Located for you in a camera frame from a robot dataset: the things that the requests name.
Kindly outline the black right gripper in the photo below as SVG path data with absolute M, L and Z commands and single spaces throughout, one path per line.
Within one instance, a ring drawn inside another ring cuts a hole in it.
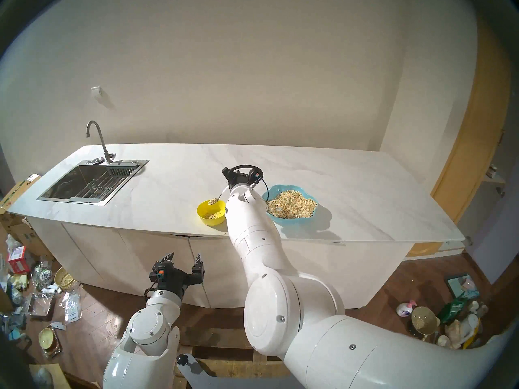
M 260 181 L 263 180 L 263 171 L 260 168 L 248 168 L 249 172 L 244 173 L 240 168 L 224 167 L 222 174 L 229 184 L 229 189 L 233 189 L 238 184 L 246 184 L 254 188 Z

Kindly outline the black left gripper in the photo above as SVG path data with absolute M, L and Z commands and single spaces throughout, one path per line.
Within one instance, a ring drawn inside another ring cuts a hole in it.
M 155 262 L 148 277 L 151 281 L 149 292 L 170 292 L 183 299 L 189 286 L 202 284 L 205 270 L 201 255 L 198 254 L 191 273 L 174 266 L 174 253 L 166 254 L 161 261 Z

